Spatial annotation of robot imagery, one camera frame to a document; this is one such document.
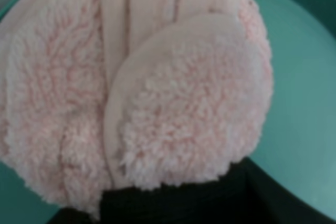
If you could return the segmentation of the pink fluffy towel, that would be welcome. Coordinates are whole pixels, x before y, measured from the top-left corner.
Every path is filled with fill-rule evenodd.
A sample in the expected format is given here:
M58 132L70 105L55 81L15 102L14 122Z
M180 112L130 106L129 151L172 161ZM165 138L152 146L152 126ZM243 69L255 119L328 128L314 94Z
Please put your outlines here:
M99 220L106 190L226 175L273 85L255 0L19 0L1 20L1 162Z

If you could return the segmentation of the black elastic hair band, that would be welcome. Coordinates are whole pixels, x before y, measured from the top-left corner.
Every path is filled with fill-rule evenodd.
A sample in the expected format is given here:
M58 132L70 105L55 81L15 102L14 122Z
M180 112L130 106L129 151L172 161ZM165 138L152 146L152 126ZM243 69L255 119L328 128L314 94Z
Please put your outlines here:
M99 223L333 223L294 196L252 160L219 180L152 191L105 191Z

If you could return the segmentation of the teal round plastic plate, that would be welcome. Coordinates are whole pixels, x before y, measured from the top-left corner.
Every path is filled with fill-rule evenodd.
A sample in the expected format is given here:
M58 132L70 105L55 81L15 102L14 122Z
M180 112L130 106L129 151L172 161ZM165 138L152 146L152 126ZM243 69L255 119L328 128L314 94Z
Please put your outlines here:
M255 2L267 31L274 85L258 144L240 162L252 160L335 223L335 21L330 17L335 0ZM1 223L99 221L45 201L1 162Z

